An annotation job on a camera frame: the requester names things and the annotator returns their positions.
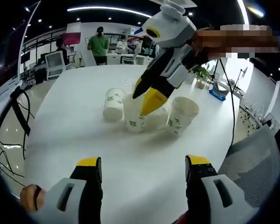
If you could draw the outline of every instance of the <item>paper cup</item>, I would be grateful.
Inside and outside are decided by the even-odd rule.
[[[130,132],[141,132],[145,127],[146,117],[140,115],[144,96],[133,99],[133,95],[129,94],[123,98],[125,125]]]
[[[199,106],[185,97],[176,97],[172,103],[168,130],[180,136],[199,113]]]
[[[123,90],[113,88],[106,93],[103,116],[106,121],[117,122],[123,115],[123,100],[126,95]]]
[[[147,115],[145,128],[148,130],[160,130],[165,128],[170,114],[170,109],[171,102],[168,100],[159,109]]]

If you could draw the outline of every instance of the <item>green printed logo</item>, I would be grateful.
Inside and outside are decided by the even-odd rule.
[[[137,122],[130,120],[130,126],[136,126]]]

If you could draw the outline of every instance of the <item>green shirt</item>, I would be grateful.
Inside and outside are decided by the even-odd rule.
[[[109,48],[109,39],[102,35],[92,36],[88,42],[88,46],[91,47],[93,56],[106,56],[106,50]]]

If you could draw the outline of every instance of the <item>floor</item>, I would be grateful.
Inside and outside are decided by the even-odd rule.
[[[48,93],[54,82],[55,80],[49,80],[44,83],[35,85],[27,91],[31,103],[31,113],[34,116],[37,115],[37,111],[39,110],[43,99],[45,98],[46,94]],[[24,107],[28,107],[28,103],[25,96],[19,98],[19,103],[21,103]],[[27,110],[23,108],[21,109],[24,116],[27,116]],[[33,128],[33,118],[31,116],[29,118],[28,123],[29,126]],[[255,130],[255,126],[252,126],[252,124],[253,123],[251,123],[250,121],[245,120],[245,113],[240,109],[240,113],[238,114],[238,121],[236,123],[235,128],[234,143],[242,140]],[[6,152],[6,156],[8,158],[7,161],[4,156],[4,153],[0,155],[0,168],[2,169],[2,176],[9,185],[11,192],[17,197],[20,195],[21,189],[23,188],[22,185],[27,184],[25,183],[24,178],[24,159],[23,149],[21,146],[23,144],[23,136],[24,131],[21,125],[19,124],[13,110],[11,109],[8,112],[0,129],[0,147]]]

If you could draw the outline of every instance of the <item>white table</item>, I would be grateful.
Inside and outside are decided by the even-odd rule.
[[[109,53],[107,54],[107,64],[108,65],[114,65],[114,64],[120,64],[122,57],[133,57],[134,54],[116,54],[116,53]],[[136,56],[136,64],[140,65],[148,65],[153,58],[143,55],[137,55]]]
[[[231,97],[221,102],[187,84],[175,90],[170,99],[186,96],[200,107],[180,138],[164,131],[129,133],[123,121],[104,122],[106,91],[119,87],[131,92],[145,69],[106,65],[65,71],[36,115],[27,143],[27,181],[50,189],[69,177],[79,160],[100,156],[103,224],[172,223],[184,213],[185,156],[204,156],[218,171],[231,143]],[[234,102],[237,118],[239,99]]]

